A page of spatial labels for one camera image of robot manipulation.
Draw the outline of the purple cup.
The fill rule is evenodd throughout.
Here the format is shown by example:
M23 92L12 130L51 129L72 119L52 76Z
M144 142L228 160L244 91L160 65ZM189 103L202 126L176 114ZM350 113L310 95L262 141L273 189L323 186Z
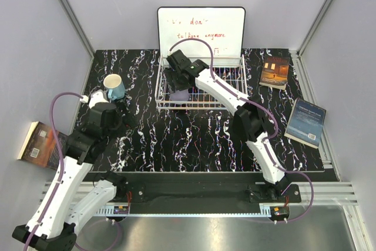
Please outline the purple cup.
M171 101L188 101L189 100L189 92L188 90L184 91L176 91L170 94Z

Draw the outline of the light blue mug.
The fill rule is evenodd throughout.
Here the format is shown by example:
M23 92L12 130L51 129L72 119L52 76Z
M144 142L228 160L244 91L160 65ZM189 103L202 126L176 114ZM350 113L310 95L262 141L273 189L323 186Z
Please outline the light blue mug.
M108 92L108 98L112 101L125 97L125 86L118 74L110 74L104 78L103 85Z

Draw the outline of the white wire dish rack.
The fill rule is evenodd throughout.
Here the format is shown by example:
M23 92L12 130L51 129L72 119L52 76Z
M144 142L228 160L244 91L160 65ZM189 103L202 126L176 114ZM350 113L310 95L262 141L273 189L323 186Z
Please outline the white wire dish rack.
M210 71L204 71L199 76L198 83L187 90L185 101L178 101L170 94L165 71L170 66L164 56L159 58L155 87L155 102L158 110L229 110L233 111L241 102L238 96L248 98L246 64L244 56L214 57L213 72L220 82L227 85L235 94L220 86L211 76Z

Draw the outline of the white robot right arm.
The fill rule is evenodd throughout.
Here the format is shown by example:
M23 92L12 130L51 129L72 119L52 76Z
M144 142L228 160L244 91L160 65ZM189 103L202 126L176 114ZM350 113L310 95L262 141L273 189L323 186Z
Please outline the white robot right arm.
M217 76L202 60L192 62L181 50L171 53L166 60L170 68L165 71L165 77L172 92L197 87L213 96L233 116L232 130L252 151L266 183L252 194L262 200L286 201L291 180L267 139L262 108Z

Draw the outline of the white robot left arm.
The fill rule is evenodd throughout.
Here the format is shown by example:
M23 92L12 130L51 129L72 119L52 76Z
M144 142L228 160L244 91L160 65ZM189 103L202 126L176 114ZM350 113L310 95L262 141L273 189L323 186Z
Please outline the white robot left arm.
M72 204L108 139L124 126L115 104L99 102L91 108L86 122L68 136L63 162L35 214L28 223L14 228L15 240L35 250L72 250L81 229L102 206L130 196L126 178L107 171L83 199Z

